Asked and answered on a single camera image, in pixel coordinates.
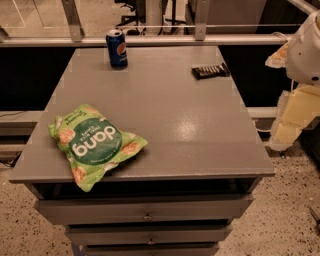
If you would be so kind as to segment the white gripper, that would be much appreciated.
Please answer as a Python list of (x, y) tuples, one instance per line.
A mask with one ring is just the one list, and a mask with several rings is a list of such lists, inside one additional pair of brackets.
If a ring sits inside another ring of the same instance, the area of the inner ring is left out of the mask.
[(313, 12), (292, 36), (267, 58), (265, 65), (285, 68), (290, 79), (299, 85), (293, 91), (283, 91), (277, 104), (276, 119), (267, 145), (275, 151), (285, 151), (293, 145), (320, 114), (320, 10)]

